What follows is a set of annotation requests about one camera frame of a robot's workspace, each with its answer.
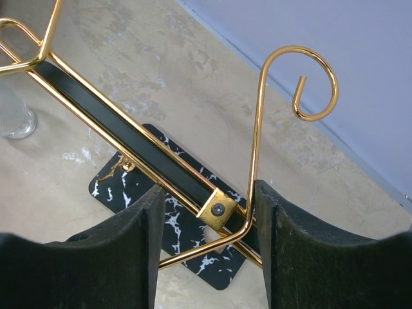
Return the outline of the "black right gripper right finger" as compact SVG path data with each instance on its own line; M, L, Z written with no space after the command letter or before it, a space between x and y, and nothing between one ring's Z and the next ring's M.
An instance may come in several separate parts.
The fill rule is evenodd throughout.
M375 240L335 227L254 184L270 308L410 308L411 233Z

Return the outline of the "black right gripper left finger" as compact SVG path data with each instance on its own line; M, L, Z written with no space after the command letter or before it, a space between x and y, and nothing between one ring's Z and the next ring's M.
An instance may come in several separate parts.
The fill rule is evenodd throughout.
M1 234L1 307L153 308L164 216L165 193L154 186L64 242Z

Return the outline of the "clear glass wine glass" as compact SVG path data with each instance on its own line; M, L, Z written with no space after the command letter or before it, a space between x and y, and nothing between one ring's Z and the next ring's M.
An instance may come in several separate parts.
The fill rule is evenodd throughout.
M6 83L1 82L1 137L24 139L37 127L36 114Z

